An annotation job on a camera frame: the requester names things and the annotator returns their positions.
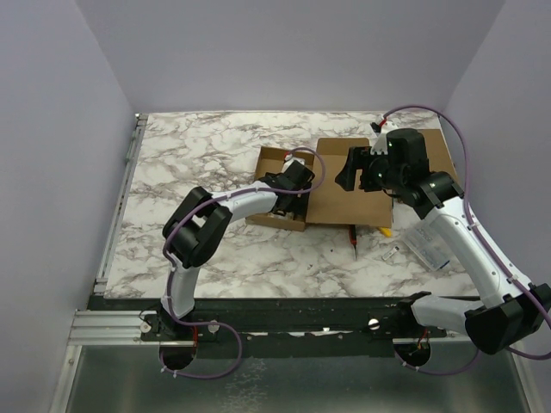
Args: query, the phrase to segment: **cardboard box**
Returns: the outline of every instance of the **cardboard box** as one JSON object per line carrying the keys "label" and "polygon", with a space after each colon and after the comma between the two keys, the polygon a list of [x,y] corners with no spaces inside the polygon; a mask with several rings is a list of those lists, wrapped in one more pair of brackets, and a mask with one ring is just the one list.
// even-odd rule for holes
{"label": "cardboard box", "polygon": [[[449,156],[448,146],[438,129],[420,130],[424,135],[430,170],[443,170],[457,180],[454,165]],[[247,222],[258,225],[282,228],[291,231],[304,231],[306,224],[325,225],[370,225],[392,226],[392,200],[382,192],[345,192],[335,183],[335,176],[343,169],[351,146],[367,146],[365,138],[321,138],[316,151],[325,161],[324,183],[309,194],[306,217],[297,215],[294,219],[276,218],[270,214],[253,215]],[[288,150],[263,146],[258,156],[255,179],[267,172],[281,172],[283,158]],[[316,177],[321,176],[319,160],[307,152],[298,152],[298,157],[306,161]],[[360,171],[356,175],[356,188],[360,183]]]}

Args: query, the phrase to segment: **white marble surface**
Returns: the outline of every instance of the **white marble surface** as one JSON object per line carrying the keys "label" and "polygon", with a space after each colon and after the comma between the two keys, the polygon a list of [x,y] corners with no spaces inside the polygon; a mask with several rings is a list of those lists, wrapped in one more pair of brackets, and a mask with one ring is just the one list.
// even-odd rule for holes
{"label": "white marble surface", "polygon": [[[251,182],[261,145],[316,147],[322,137],[368,137],[378,113],[221,112],[149,116],[123,224],[108,274],[107,298],[159,298],[168,262],[161,229],[188,191],[234,189]],[[427,112],[393,116],[397,126],[439,128]],[[387,262],[381,256],[418,219],[394,208],[393,237],[358,229],[358,259],[343,228],[309,226],[276,230],[244,221],[232,224],[199,276],[196,297],[305,298],[405,296],[422,290],[475,295],[455,259],[435,273],[407,248]]]}

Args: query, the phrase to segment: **gray wall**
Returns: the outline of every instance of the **gray wall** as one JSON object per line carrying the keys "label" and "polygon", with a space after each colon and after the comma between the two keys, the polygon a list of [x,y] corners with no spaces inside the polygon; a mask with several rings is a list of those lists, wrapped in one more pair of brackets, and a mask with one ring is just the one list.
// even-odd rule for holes
{"label": "gray wall", "polygon": [[[507,1],[447,107],[471,146],[474,210],[537,283],[551,282],[549,22],[546,0]],[[526,344],[533,353],[551,351],[547,326]],[[531,364],[551,410],[551,362]]]}
{"label": "gray wall", "polygon": [[99,262],[133,110],[71,0],[0,14],[0,411],[49,408]]}
{"label": "gray wall", "polygon": [[503,0],[77,0],[136,110],[441,108]]}

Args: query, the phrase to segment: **yellow object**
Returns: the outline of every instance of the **yellow object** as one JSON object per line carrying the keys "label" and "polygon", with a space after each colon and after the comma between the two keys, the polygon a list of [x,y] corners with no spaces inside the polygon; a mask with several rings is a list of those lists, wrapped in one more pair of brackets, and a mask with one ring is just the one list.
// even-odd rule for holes
{"label": "yellow object", "polygon": [[390,231],[390,228],[385,228],[384,226],[380,226],[377,228],[379,232],[384,235],[387,238],[390,238],[393,235],[393,232]]}

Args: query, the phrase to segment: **screwdriver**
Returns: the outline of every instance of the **screwdriver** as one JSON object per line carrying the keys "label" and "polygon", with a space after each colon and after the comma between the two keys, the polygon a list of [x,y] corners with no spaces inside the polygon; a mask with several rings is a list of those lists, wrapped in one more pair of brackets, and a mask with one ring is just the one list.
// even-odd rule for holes
{"label": "screwdriver", "polygon": [[350,239],[350,243],[352,244],[352,248],[354,248],[354,261],[356,261],[358,257],[358,251],[356,245],[358,244],[356,239],[356,226],[355,225],[348,225],[348,236]]}

